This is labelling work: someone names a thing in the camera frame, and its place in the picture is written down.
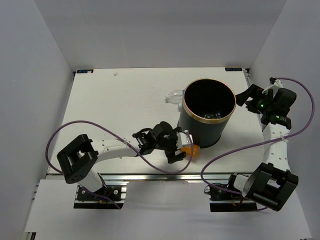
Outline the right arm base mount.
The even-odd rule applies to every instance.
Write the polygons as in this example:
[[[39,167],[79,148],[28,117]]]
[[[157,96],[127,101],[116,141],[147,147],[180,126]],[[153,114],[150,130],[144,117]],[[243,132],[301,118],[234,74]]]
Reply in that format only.
[[[212,213],[241,213],[256,212],[258,206],[251,200],[245,199],[242,194],[234,188],[233,183],[236,179],[235,174],[224,174],[217,177],[211,177],[207,181],[209,184],[203,190],[203,193],[209,197],[209,206]]]

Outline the orange plastic bottle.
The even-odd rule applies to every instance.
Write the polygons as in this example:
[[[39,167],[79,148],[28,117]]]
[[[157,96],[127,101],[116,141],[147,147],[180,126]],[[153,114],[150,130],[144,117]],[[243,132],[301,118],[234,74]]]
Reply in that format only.
[[[191,146],[184,146],[180,149],[181,152],[185,152],[187,156],[192,156],[196,158],[198,153],[200,152],[200,147],[196,144],[193,145],[193,149]]]

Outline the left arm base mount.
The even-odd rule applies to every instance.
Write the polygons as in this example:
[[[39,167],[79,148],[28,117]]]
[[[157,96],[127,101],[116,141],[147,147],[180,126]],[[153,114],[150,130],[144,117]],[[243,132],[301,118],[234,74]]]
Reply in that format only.
[[[105,187],[91,194],[78,185],[73,208],[87,210],[120,210],[126,199],[128,181],[105,181]]]

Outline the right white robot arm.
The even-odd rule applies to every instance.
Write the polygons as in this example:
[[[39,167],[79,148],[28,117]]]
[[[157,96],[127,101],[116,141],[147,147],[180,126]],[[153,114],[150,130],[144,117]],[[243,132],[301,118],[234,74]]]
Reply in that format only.
[[[263,161],[250,175],[233,174],[225,187],[226,195],[240,196],[273,211],[280,211],[299,183],[288,163],[288,141],[291,120],[287,114],[297,95],[283,88],[280,80],[263,89],[255,84],[236,95],[236,104],[259,114],[263,125]]]

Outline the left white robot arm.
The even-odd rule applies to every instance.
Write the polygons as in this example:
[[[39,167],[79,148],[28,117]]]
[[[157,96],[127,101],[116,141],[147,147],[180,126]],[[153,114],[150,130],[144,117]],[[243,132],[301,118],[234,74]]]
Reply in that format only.
[[[99,200],[108,196],[102,177],[93,170],[99,162],[123,157],[144,158],[154,150],[164,151],[169,164],[183,160],[183,147],[194,147],[188,130],[162,121],[153,128],[143,128],[129,137],[120,137],[107,131],[114,139],[91,139],[80,134],[58,154],[64,180],[67,184],[79,184],[86,193]]]

